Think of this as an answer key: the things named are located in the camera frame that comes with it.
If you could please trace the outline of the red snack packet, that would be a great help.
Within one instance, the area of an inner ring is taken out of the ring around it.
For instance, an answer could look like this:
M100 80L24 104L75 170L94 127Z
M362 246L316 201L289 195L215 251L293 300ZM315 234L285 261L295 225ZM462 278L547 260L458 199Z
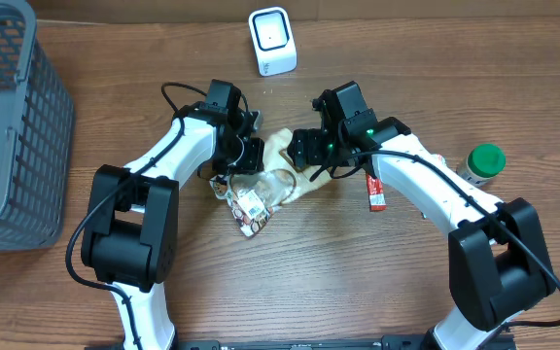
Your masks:
M369 174L366 175L369 210L381 212L387 209L383 183Z

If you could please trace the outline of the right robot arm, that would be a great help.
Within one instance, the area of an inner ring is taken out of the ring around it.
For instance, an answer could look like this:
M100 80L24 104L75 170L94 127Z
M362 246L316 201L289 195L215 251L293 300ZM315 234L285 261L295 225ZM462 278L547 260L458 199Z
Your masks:
M447 241L453 309L423 335L384 336L383 348L513 348L500 331L557 288L535 208L462 179L408 126L378 119L355 82L324 90L312 107L320 127L295 130L288 148L297 169L364 169L403 194Z

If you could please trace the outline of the white brown snack bag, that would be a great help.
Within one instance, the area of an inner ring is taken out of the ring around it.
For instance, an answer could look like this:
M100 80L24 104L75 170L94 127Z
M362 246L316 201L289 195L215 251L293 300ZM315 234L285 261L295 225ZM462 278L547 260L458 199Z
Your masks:
M227 202L237 226L247 238L258 234L283 206L332 180L324 172L310 182L316 167L300 171L294 169L287 153L292 136L288 128L283 128L264 141L263 172L225 177L216 175L209 180L215 196Z

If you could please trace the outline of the green white cup container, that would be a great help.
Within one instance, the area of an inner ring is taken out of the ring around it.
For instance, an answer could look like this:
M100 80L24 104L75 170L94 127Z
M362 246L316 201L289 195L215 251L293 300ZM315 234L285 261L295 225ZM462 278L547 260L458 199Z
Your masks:
M475 147L457 166L456 173L466 182L481 187L499 175L506 167L503 150L494 144Z

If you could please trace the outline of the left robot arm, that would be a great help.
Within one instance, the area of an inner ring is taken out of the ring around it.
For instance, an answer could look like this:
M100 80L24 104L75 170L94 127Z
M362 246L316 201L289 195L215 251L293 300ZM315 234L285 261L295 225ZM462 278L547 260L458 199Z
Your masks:
M205 163L218 177L263 171L261 116L234 84L214 80L203 98L175 107L168 131L143 156L124 166L104 164L92 180L86 216L69 244L81 247L89 281L65 263L78 283L109 292L124 337L119 349L175 349L164 281L174 262L179 193Z

